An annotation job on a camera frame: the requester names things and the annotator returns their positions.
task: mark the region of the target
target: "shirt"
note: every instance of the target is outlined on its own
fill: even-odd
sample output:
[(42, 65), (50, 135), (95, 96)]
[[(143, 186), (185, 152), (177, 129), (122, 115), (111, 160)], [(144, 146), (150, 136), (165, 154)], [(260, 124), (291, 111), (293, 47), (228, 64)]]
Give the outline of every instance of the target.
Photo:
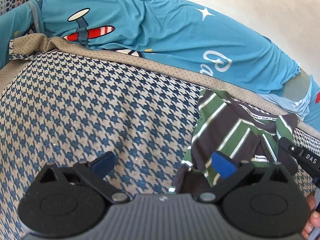
[(201, 183), (214, 186), (220, 178), (211, 165), (215, 151), (237, 162), (251, 161), (257, 167), (281, 161), (292, 175), (298, 171), (297, 163), (289, 154), (278, 155), (277, 143), (281, 137), (293, 141), (292, 133), (299, 121), (296, 114), (264, 114), (233, 99), (224, 90), (201, 90), (198, 110), (201, 117), (170, 192), (198, 194), (201, 188), (207, 187)]

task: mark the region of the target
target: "beige floor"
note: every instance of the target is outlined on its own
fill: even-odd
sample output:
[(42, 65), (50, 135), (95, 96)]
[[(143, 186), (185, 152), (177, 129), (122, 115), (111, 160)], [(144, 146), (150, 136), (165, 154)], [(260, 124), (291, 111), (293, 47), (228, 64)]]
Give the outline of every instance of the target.
[(320, 0), (191, 0), (268, 36), (320, 84)]

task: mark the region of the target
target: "houndstooth mat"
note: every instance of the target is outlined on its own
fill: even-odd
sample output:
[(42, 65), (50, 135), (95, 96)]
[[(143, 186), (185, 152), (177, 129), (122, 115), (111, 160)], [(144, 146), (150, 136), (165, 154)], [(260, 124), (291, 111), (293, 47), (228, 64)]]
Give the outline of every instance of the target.
[[(39, 53), (0, 98), (0, 239), (20, 239), (17, 206), (46, 162), (71, 166), (106, 151), (107, 177), (131, 195), (166, 193), (199, 115), (201, 86), (129, 65)], [(296, 143), (320, 154), (301, 130)], [(313, 187), (304, 171), (301, 190)]]

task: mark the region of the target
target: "blue fabric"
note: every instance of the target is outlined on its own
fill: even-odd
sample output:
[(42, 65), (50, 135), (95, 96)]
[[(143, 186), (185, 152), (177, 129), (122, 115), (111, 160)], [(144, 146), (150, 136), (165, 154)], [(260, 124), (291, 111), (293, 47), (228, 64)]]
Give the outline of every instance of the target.
[(0, 16), (0, 69), (9, 62), (9, 41), (24, 35), (32, 23), (29, 2)]
[(320, 102), (317, 103), (317, 95), (320, 93), (320, 87), (310, 75), (311, 80), (311, 99), (309, 103), (310, 113), (305, 117), (304, 122), (320, 131)]
[(304, 121), (305, 117), (310, 113), (309, 103), (311, 99), (311, 87), (312, 84), (310, 82), (310, 86), (306, 96), (298, 102), (294, 102), (289, 100), (288, 98), (280, 97), (275, 94), (259, 94), (265, 100), (274, 103), (289, 113), (296, 113), (300, 116), (300, 119)]
[(211, 166), (218, 174), (220, 174), (222, 179), (226, 179), (237, 171), (237, 166), (229, 161), (228, 158), (229, 157), (225, 158), (223, 154), (217, 152), (214, 152), (211, 155)]
[[(130, 54), (131, 50), (139, 51), (137, 56), (211, 75), (262, 94), (278, 91), (300, 72), (297, 63), (270, 39), (190, 1), (38, 2), (47, 36), (69, 41), (76, 36), (73, 42), (89, 49), (128, 49), (122, 52)], [(86, 12), (83, 17), (71, 17), (81, 10)], [(104, 35), (97, 36), (94, 32), (100, 33), (100, 29), (96, 28), (101, 28)]]

